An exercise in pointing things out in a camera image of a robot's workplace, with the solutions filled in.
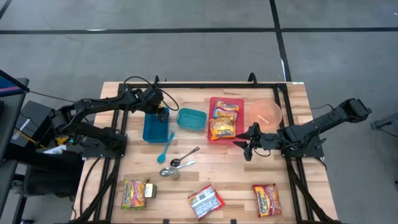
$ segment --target black metal frame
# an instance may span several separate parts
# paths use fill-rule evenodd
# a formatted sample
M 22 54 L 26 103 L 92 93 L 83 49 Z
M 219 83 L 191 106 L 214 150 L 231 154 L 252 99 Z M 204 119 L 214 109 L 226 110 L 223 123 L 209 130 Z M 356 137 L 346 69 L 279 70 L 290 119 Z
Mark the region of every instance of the black metal frame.
M 282 92 L 284 101 L 285 101 L 285 105 L 286 105 L 286 112 L 287 112 L 287 118 L 288 118 L 289 125 L 294 124 L 293 113 L 292 113 L 292 109 L 290 107 L 289 93 L 287 91 L 286 83 L 258 83 L 257 78 L 253 73 L 250 74 L 248 81 L 252 82 L 252 83 L 167 83 L 167 82 L 163 82 L 163 83 L 158 83 L 158 86 L 160 88 L 271 88 L 274 91 L 275 102 L 279 106 L 281 106 L 279 93 Z M 145 88 L 147 86 L 147 84 L 145 84 L 145 83 L 129 84 L 129 86 L 133 87 L 133 88 Z M 120 84 L 119 90 L 118 90 L 119 92 L 122 91 L 122 87 L 123 87 L 122 84 Z M 113 119 L 112 119 L 112 127 L 113 128 L 116 128 L 116 121 L 118 119 L 118 114 L 119 114 L 119 111 L 115 111 L 113 114 Z M 128 111 L 124 111 L 123 120 L 121 123 L 121 129 L 120 129 L 120 132 L 123 134 L 126 132 L 127 114 L 128 114 Z M 281 128 L 285 127 L 285 123 L 284 123 L 283 119 L 280 124 L 280 127 Z M 105 186 L 106 181 L 107 181 L 106 176 L 108 175 L 109 161 L 110 161 L 109 158 L 105 158 L 104 165 L 103 165 L 103 172 L 101 175 L 101 182 L 100 182 L 100 186 L 99 186 L 100 190 L 103 190 L 103 187 Z M 316 222 L 314 219 L 312 208 L 318 213 L 323 212 L 323 211 L 319 208 L 319 206 L 316 204 L 316 202 L 314 201 L 314 199 L 311 197 L 311 195 L 308 192 L 308 185 L 307 185 L 307 181 L 305 178 L 305 172 L 304 172 L 303 162 L 302 162 L 301 158 L 296 158 L 298 174 L 299 174 L 300 178 L 298 178 L 298 177 L 295 178 L 297 175 L 294 171 L 293 162 L 292 162 L 291 157 L 286 156 L 285 161 L 287 164 L 287 172 L 290 177 L 289 183 L 290 183 L 290 189 L 291 189 L 291 193 L 292 193 L 292 201 L 293 201 L 295 218 L 296 218 L 297 223 L 329 223 L 330 221 L 332 221 L 332 220 L 321 220 L 322 222 Z M 117 168 L 117 170 L 118 170 L 119 166 L 120 166 L 120 159 L 116 159 L 115 163 L 114 163 L 114 169 Z M 94 221 L 107 222 L 107 223 L 111 222 L 111 217 L 112 217 L 112 212 L 113 212 L 113 203 L 114 203 L 114 197 L 115 197 L 115 191 L 116 191 L 116 184 L 117 184 L 117 174 L 116 174 L 116 178 L 113 180 L 113 183 L 111 184 L 111 191 L 110 191 L 109 199 L 108 199 L 109 203 L 108 203 L 108 207 L 106 210 L 106 219 L 99 220 L 100 208 L 101 208 L 101 203 L 99 203 L 99 205 L 97 206 L 97 208 L 95 210 Z M 300 211 L 300 204 L 299 204 L 299 196 L 297 193 L 296 186 L 300 189 L 300 191 L 305 196 L 307 196 L 305 198 L 309 198 L 309 200 L 305 201 L 305 208 L 307 211 L 308 220 L 303 220 L 303 218 L 302 218 L 301 211 Z

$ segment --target wooden tabletop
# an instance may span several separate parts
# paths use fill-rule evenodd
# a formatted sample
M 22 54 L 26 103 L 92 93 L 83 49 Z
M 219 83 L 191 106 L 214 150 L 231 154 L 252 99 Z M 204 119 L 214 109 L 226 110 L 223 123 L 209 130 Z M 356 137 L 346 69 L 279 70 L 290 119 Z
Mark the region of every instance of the wooden tabletop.
M 104 83 L 101 97 L 116 96 L 118 85 L 119 83 L 116 82 Z M 304 84 L 287 83 L 287 86 L 295 124 L 310 121 L 312 114 Z M 164 90 L 177 100 L 181 108 L 201 110 L 206 114 L 208 114 L 209 101 L 212 96 L 243 99 L 245 130 L 252 125 L 248 118 L 248 112 L 253 102 L 259 99 L 274 100 L 274 94 L 270 88 L 164 88 Z M 287 121 L 283 96 L 281 95 L 280 98 L 284 119 Z M 173 107 L 172 100 L 166 96 L 165 101 Z M 121 160 L 111 223 L 161 223 L 165 218 L 169 219 L 171 223 L 197 223 L 198 220 L 188 203 L 187 197 L 208 184 L 211 184 L 220 194 L 225 201 L 225 206 L 202 218 L 200 222 L 229 223 L 231 219 L 237 219 L 238 223 L 295 223 L 289 178 L 285 160 L 280 155 L 280 151 L 271 151 L 270 157 L 260 157 L 253 154 L 252 161 L 247 162 L 244 159 L 243 150 L 237 146 L 209 144 L 207 127 L 202 132 L 180 128 L 176 123 L 177 113 L 176 111 L 170 112 L 169 132 L 173 131 L 175 137 L 167 151 L 166 161 L 163 165 L 158 164 L 156 160 L 163 151 L 165 144 L 148 144 L 145 142 L 142 139 L 144 113 L 129 113 L 126 128 L 128 145 L 126 154 Z M 112 111 L 97 114 L 95 126 L 101 128 L 111 126 L 112 115 Z M 196 146 L 200 146 L 200 150 L 189 156 L 185 161 L 195 160 L 196 164 L 181 169 L 178 180 L 159 175 L 161 168 L 166 167 L 172 159 L 182 157 Z M 77 212 L 80 209 L 81 186 L 94 160 L 88 159 L 83 168 L 75 201 Z M 97 163 L 88 178 L 83 199 L 84 208 L 90 204 L 98 192 L 103 160 L 101 159 Z M 324 166 L 312 158 L 304 158 L 303 163 L 310 193 L 327 215 L 337 219 Z M 122 210 L 123 180 L 142 180 L 146 177 L 150 178 L 151 183 L 157 185 L 157 197 L 147 199 L 147 206 L 143 210 Z M 259 218 L 252 185 L 273 183 L 279 189 L 282 215 Z M 299 197 L 302 216 L 305 218 L 307 216 L 301 193 L 299 193 Z M 105 217 L 107 205 L 108 193 L 104 196 L 101 219 Z

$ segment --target translucent orange bowl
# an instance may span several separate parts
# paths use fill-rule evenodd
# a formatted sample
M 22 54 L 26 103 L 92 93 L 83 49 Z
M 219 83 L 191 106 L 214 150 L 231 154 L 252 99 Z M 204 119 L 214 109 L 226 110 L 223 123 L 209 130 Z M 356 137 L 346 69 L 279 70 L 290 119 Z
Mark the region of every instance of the translucent orange bowl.
M 257 100 L 250 108 L 249 120 L 259 123 L 263 133 L 275 131 L 282 121 L 282 110 L 272 100 Z

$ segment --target teal plastic container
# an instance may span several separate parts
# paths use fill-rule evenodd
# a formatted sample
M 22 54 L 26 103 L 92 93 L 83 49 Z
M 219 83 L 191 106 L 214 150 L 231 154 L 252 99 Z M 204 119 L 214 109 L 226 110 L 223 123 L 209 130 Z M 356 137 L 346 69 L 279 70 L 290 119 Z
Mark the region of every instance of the teal plastic container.
M 181 128 L 201 131 L 206 126 L 207 115 L 203 111 L 181 108 L 177 115 L 177 124 Z

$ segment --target red plastic tray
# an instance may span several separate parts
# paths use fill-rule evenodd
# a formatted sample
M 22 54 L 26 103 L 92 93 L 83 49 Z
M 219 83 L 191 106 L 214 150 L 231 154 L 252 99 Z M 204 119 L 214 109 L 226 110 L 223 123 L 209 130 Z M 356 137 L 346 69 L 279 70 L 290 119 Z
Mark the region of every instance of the red plastic tray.
M 209 120 L 213 118 L 214 108 L 216 106 L 216 101 L 222 100 L 229 105 L 238 105 L 238 117 L 236 118 L 235 128 L 236 134 L 244 133 L 244 101 L 242 99 L 235 98 L 222 98 L 222 97 L 211 97 L 210 98 L 210 110 L 209 110 Z M 236 138 L 231 139 L 219 139 L 219 140 L 211 140 L 211 131 L 210 125 L 207 128 L 207 140 L 212 144 L 225 144 L 225 145 L 234 145 L 233 141 L 236 141 Z

